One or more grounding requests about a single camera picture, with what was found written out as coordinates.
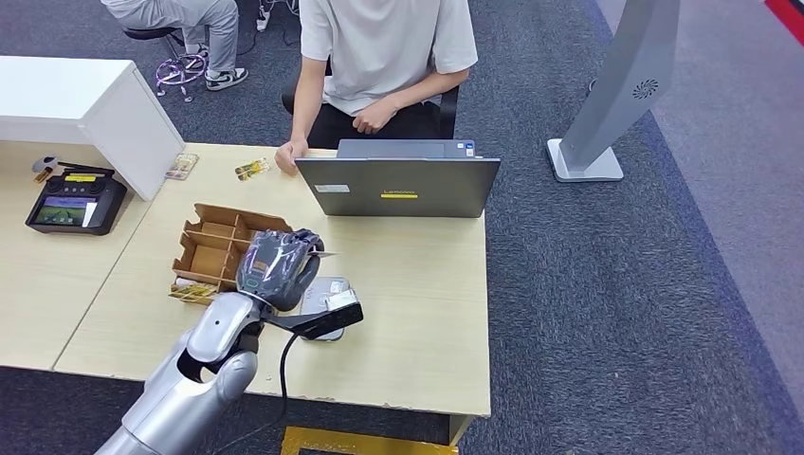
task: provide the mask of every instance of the gray pants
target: gray pants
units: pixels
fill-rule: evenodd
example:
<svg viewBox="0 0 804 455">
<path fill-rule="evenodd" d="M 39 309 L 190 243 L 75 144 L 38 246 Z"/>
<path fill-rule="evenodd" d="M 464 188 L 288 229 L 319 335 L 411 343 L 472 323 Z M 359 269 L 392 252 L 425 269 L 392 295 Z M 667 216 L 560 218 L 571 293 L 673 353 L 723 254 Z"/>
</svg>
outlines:
<svg viewBox="0 0 804 455">
<path fill-rule="evenodd" d="M 187 45 L 204 43 L 205 28 L 209 27 L 209 69 L 234 69 L 239 15 L 234 0 L 106 0 L 103 3 L 124 27 L 180 27 Z"/>
</svg>

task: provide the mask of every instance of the stand base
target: stand base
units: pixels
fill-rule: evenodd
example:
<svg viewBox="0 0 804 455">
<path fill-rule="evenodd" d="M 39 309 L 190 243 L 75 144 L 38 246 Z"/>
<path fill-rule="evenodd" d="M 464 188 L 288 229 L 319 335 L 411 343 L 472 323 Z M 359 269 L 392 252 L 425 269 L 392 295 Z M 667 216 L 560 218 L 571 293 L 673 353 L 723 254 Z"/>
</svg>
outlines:
<svg viewBox="0 0 804 455">
<path fill-rule="evenodd" d="M 553 162 L 553 172 L 559 182 L 617 182 L 623 179 L 623 170 L 611 147 L 606 149 L 584 171 L 570 171 L 559 147 L 561 139 L 547 141 L 547 151 Z"/>
</svg>

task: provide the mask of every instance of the gray phone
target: gray phone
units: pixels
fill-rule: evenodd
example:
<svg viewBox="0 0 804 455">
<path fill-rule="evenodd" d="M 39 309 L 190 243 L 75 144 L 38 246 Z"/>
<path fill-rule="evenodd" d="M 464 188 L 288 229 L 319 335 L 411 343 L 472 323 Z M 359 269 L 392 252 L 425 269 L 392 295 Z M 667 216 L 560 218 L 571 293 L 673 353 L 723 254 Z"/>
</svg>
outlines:
<svg viewBox="0 0 804 455">
<path fill-rule="evenodd" d="M 304 291 L 300 315 L 312 315 L 327 311 L 327 298 L 350 289 L 349 281 L 342 277 L 316 277 Z M 343 329 L 316 338 L 316 341 L 335 341 L 343 337 Z"/>
</svg>

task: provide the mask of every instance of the red stripe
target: red stripe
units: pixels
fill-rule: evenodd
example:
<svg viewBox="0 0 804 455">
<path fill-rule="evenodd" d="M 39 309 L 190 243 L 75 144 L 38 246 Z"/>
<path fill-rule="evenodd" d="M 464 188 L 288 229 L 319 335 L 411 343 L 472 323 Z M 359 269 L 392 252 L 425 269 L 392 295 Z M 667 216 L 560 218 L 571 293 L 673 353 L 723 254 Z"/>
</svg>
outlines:
<svg viewBox="0 0 804 455">
<path fill-rule="evenodd" d="M 774 12 L 782 24 L 785 25 L 804 45 L 804 14 L 791 3 L 798 0 L 765 0 L 765 5 Z"/>
</svg>

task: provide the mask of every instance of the table leg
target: table leg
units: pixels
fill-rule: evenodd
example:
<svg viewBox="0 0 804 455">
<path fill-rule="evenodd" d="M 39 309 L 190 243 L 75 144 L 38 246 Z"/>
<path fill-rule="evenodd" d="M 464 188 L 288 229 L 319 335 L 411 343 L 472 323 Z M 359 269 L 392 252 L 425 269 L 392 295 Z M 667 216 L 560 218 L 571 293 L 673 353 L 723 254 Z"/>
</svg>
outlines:
<svg viewBox="0 0 804 455">
<path fill-rule="evenodd" d="M 449 416 L 449 445 L 457 446 L 458 441 L 466 433 L 469 424 L 475 420 L 474 415 L 450 415 Z"/>
</svg>

